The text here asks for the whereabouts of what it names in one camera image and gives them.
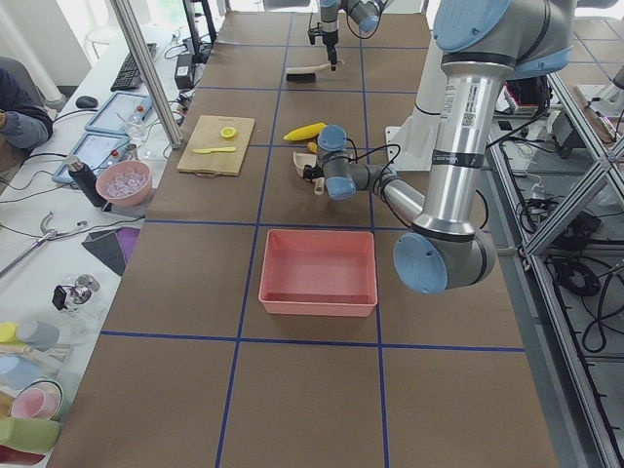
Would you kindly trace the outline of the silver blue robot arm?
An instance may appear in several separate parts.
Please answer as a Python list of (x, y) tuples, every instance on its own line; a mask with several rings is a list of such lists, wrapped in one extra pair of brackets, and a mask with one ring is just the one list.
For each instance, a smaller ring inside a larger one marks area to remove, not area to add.
[(417, 293), (471, 286), (491, 271), (495, 249), (470, 219), (498, 96), (509, 80), (531, 79), (567, 65), (572, 1), (445, 1), (433, 38), (446, 76), (431, 155), (428, 188), (420, 193), (389, 165), (361, 165), (346, 153), (346, 133), (325, 127), (316, 165), (329, 196), (377, 195), (408, 226), (396, 243), (394, 265)]
[(315, 25), (309, 23), (307, 35), (311, 45), (316, 43), (317, 37), (322, 39), (331, 71), (335, 71), (338, 67), (335, 47), (339, 40), (339, 12), (343, 11), (349, 20), (354, 21), (360, 33), (374, 34), (386, 5), (387, 1), (321, 0), (318, 2), (320, 20)]

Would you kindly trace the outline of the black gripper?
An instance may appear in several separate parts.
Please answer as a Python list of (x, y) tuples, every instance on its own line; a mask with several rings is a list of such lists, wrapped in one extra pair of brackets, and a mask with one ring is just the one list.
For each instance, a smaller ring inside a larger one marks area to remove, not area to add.
[(322, 177), (323, 170), (319, 166), (312, 167), (311, 165), (306, 165), (302, 171), (302, 178), (310, 182), (314, 182), (316, 179)]
[(330, 62), (330, 70), (336, 71), (337, 68), (337, 52), (335, 46), (338, 43), (338, 31), (324, 31), (320, 26), (309, 27), (307, 30), (308, 39), (311, 45), (316, 44), (316, 38), (320, 37), (326, 47), (328, 60)]

